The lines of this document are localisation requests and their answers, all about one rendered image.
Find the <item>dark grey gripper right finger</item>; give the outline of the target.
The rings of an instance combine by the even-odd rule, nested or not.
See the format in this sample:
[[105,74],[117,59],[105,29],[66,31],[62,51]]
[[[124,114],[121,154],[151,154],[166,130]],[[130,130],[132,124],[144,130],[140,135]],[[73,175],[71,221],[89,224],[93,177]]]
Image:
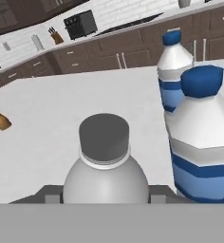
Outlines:
[[190,200],[177,196],[168,185],[150,185],[150,202],[151,203],[189,203]]

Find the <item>black toaster oven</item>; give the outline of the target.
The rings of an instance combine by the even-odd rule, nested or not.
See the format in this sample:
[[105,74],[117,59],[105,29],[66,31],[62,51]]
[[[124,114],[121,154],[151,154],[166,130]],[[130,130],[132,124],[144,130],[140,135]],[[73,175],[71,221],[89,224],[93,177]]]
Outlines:
[[85,37],[98,30],[91,10],[70,16],[64,20],[64,23],[71,40]]

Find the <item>brown knife block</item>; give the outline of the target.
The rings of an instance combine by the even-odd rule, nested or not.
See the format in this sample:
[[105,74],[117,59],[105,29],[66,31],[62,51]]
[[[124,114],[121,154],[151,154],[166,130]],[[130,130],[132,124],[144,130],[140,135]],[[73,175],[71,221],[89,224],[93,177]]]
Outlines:
[[53,38],[56,45],[59,45],[64,41],[61,35],[54,28],[49,28],[48,32],[50,33],[50,36]]

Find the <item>grey pot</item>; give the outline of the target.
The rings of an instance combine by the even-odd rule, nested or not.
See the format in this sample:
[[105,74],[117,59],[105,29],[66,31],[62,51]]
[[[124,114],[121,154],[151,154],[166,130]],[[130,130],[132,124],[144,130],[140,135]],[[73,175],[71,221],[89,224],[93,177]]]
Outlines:
[[177,0],[180,9],[189,7],[191,5],[191,0]]

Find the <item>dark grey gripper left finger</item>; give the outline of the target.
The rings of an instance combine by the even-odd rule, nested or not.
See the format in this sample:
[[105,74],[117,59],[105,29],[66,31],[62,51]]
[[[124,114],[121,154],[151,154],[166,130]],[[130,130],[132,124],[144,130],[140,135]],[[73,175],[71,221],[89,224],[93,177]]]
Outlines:
[[35,195],[26,196],[12,204],[48,204],[63,203],[63,185],[45,185]]

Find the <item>grey bottle with dark cap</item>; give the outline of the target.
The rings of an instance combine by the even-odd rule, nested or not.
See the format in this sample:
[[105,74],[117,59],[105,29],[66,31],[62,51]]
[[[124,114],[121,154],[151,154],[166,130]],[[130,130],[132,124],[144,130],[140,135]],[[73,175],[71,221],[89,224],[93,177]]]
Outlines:
[[79,158],[63,189],[64,203],[146,203],[149,185],[131,156],[129,125],[115,114],[86,118],[79,127]]

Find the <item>dark wall cupboards run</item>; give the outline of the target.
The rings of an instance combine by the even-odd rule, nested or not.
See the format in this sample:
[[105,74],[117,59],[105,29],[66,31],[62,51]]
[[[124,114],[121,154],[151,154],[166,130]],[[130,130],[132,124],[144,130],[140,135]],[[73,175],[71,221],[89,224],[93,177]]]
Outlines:
[[0,35],[45,22],[89,0],[0,0]]

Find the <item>brown base cupboards run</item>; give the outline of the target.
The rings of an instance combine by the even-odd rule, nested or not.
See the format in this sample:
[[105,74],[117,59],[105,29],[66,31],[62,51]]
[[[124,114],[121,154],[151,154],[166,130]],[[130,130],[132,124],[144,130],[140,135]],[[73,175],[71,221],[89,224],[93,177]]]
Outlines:
[[175,29],[195,60],[224,59],[224,0],[213,0],[31,54],[0,70],[0,87],[24,78],[156,65],[163,50],[162,34]]

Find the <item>grey paper towel roll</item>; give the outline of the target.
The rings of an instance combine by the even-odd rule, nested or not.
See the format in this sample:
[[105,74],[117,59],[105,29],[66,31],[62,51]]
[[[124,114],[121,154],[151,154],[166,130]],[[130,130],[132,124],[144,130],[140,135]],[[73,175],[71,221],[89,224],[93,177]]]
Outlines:
[[39,37],[36,34],[33,34],[31,36],[31,40],[32,40],[33,44],[36,46],[36,48],[37,48],[38,51],[44,49],[41,40],[39,39]]

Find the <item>white plastic bottle blue cap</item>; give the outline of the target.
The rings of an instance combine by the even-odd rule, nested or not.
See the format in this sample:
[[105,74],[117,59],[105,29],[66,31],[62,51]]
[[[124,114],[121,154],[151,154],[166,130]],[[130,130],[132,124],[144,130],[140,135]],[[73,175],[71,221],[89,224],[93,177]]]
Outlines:
[[199,203],[224,203],[224,69],[193,67],[181,75],[182,102],[167,115],[175,186]]
[[194,66],[193,55],[181,45],[181,31],[162,35],[164,50],[157,64],[161,103],[165,111],[173,112],[182,101],[181,74]]

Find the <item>black hob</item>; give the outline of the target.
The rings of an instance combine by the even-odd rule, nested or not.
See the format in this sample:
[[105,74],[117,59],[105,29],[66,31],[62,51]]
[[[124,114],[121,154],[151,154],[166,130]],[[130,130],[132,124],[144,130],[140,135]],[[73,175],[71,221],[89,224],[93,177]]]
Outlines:
[[95,36],[100,36],[100,35],[104,35],[106,33],[114,32],[114,31],[117,31],[117,30],[120,30],[120,29],[131,28],[131,27],[134,27],[134,26],[137,26],[137,25],[140,25],[140,24],[148,23],[148,22],[151,22],[152,20],[158,18],[162,14],[163,14],[163,12],[155,14],[155,15],[151,15],[151,16],[148,16],[148,17],[145,17],[145,18],[141,18],[139,20],[128,22],[128,23],[125,23],[125,24],[122,24],[122,25],[119,25],[119,26],[108,28],[108,29],[96,34]]

